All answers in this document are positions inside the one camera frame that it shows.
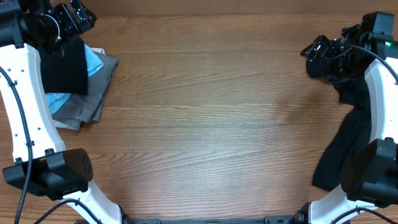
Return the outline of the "black polo shirt with logo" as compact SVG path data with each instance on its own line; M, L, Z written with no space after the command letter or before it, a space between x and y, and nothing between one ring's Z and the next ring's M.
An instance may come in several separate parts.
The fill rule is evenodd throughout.
M88 93L85 43L81 38L63 43L52 54L39 49L39 54L45 93Z

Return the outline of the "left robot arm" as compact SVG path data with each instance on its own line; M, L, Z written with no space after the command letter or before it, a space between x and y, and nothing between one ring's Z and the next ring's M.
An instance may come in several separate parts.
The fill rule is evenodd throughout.
M53 52L90 30L95 14L80 0L1 2L1 95L12 133L14 165L5 181L23 195L69 205L88 223L128 223L93 179L84 149L68 150L54 126L40 72L39 49Z

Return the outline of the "plain black t-shirt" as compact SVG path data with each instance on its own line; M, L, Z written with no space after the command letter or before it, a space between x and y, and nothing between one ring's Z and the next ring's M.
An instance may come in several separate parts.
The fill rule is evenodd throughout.
M340 103L353 106L326 147L313 175L312 185L331 191L340 184L348 159L368 145L371 133L371 104L363 75L342 82L321 79L333 85L339 93Z

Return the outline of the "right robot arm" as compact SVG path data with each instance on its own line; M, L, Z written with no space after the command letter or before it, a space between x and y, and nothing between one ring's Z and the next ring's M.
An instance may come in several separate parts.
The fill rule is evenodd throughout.
M301 51L307 68L334 83L362 78L369 93L368 143L345 158L340 183L297 211L292 223L345 223L363 212L397 204L397 42L384 31L344 28L344 37L318 36Z

